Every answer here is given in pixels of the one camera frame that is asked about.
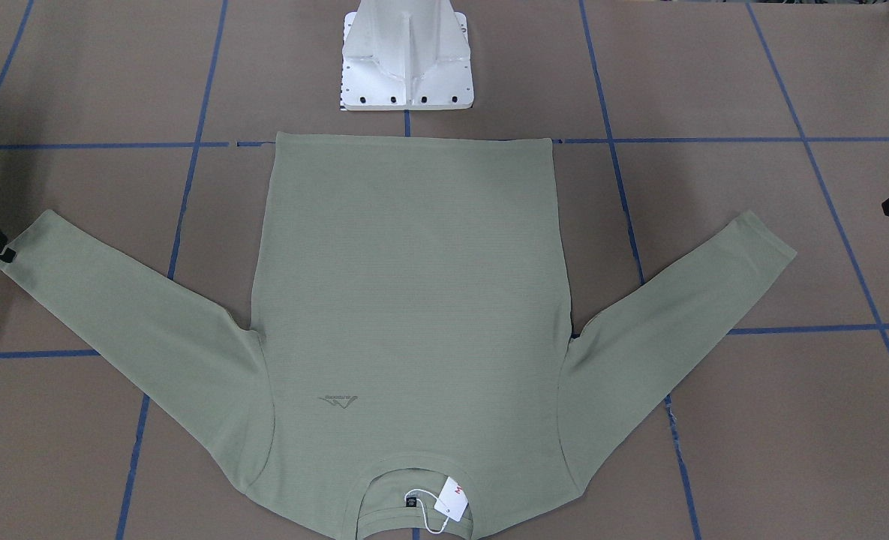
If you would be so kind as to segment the olive green long-sleeve shirt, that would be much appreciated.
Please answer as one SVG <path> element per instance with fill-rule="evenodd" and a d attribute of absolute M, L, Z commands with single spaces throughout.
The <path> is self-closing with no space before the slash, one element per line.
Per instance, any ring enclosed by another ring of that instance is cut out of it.
<path fill-rule="evenodd" d="M 582 495 L 795 257 L 752 212 L 574 334 L 553 144 L 279 133 L 250 328 L 45 211 L 0 269 L 243 495 L 492 536 Z M 434 511 L 451 476 L 469 506 Z"/>

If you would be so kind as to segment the white paper hang tag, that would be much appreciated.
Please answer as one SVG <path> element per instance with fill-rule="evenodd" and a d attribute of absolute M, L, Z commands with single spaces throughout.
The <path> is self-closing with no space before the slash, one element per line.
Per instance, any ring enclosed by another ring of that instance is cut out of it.
<path fill-rule="evenodd" d="M 469 506 L 464 488 L 451 476 L 446 478 L 440 494 L 435 496 L 434 511 L 447 520 L 461 522 Z"/>

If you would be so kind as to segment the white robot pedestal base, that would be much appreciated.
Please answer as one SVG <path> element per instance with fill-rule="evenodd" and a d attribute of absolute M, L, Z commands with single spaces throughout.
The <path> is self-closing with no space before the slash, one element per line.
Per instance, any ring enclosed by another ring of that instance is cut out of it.
<path fill-rule="evenodd" d="M 345 112 L 473 106 L 468 21 L 450 1 L 362 1 L 344 15 L 342 30 Z"/>

